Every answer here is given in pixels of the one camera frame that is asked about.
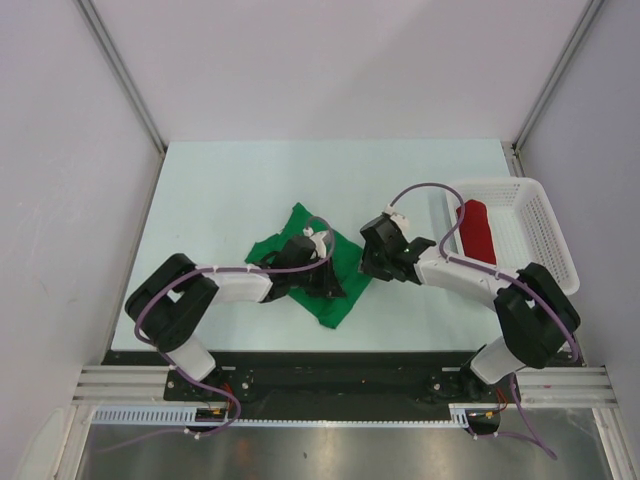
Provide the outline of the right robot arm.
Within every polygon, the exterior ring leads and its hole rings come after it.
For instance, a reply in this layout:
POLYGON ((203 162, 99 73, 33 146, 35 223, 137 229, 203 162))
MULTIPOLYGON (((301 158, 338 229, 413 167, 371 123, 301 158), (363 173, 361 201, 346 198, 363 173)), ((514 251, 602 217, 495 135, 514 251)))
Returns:
POLYGON ((462 367, 461 388, 469 399, 486 400, 500 380, 522 368, 545 368, 565 344, 579 356, 574 333, 581 318, 544 266, 531 262, 520 270, 501 270, 443 253, 433 240, 407 240, 401 219, 383 213, 360 229, 365 241, 362 272, 383 281, 452 291, 497 315, 501 336, 462 367))

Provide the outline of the green t shirt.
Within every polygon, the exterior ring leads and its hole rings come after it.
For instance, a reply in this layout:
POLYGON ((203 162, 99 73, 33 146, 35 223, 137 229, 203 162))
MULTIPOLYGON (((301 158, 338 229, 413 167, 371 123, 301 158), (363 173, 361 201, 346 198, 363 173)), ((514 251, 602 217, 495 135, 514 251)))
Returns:
MULTIPOLYGON (((274 265, 275 256, 307 225, 316 231, 325 229, 301 203, 296 203, 281 232, 256 242, 245 261, 259 267, 274 265)), ((337 328, 350 313, 371 282, 369 276, 359 271, 363 249, 339 232, 334 236, 335 250, 330 261, 299 273, 300 279, 293 286, 280 288, 282 296, 290 297, 322 326, 331 329, 337 328)))

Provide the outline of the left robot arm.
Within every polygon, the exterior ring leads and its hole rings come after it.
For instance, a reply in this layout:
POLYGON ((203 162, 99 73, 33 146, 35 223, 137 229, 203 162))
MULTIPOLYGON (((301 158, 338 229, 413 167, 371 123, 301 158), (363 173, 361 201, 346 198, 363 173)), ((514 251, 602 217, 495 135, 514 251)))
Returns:
POLYGON ((173 254, 129 296, 125 312, 135 323, 136 338, 186 374, 187 389, 207 400, 221 387, 216 361, 195 334, 209 307, 269 303, 294 289, 321 298, 344 297, 333 270, 334 249, 332 232, 307 228, 256 265, 198 266, 182 253, 173 254))

